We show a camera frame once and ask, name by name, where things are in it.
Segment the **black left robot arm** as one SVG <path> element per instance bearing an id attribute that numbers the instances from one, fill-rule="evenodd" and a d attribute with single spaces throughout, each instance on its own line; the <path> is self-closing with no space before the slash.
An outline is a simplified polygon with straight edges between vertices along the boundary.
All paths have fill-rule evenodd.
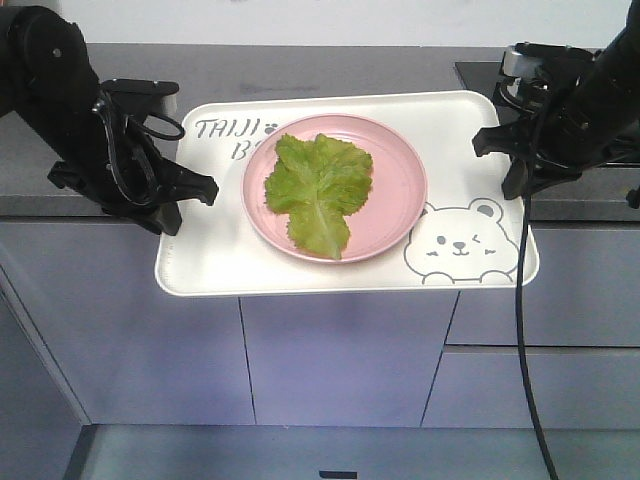
<path id="1" fill-rule="evenodd" d="M 210 206 L 219 191 L 153 143 L 185 135 L 164 110 L 178 90 L 167 81 L 100 81 L 76 24 L 42 6 L 1 9 L 1 112 L 17 113 L 58 154 L 49 181 L 171 236 L 182 224 L 179 202 Z"/>

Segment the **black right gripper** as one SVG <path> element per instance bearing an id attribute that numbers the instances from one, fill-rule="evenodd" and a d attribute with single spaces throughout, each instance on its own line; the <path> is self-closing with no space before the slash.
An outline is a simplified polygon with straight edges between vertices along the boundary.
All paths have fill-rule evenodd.
<path id="1" fill-rule="evenodd" d="M 589 74 L 567 83 L 520 82 L 530 118 L 481 128 L 472 139 L 477 157 L 509 155 L 501 190 L 514 200 L 575 181 L 609 162 L 607 149 L 639 122 L 639 78 Z"/>

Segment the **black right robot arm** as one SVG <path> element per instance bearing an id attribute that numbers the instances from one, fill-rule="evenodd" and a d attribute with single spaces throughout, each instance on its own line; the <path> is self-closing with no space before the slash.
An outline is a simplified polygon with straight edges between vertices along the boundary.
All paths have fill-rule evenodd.
<path id="1" fill-rule="evenodd" d="M 505 199 L 578 180 L 639 151 L 639 4 L 604 50 L 517 43 L 504 52 L 496 104 L 516 120 L 479 130 L 477 156 L 505 153 Z"/>

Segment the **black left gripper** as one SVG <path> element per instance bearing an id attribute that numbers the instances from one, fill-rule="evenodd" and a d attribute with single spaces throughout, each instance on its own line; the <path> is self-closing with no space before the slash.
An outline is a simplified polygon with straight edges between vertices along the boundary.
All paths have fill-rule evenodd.
<path id="1" fill-rule="evenodd" d="M 212 205 L 215 180 L 166 159 L 156 139 L 173 142 L 175 121 L 163 113 L 131 115 L 117 107 L 94 107 L 94 142 L 80 137 L 86 151 L 54 164 L 48 179 L 100 205 L 105 214 L 132 220 L 156 235 L 176 235 L 181 214 L 175 201 Z"/>

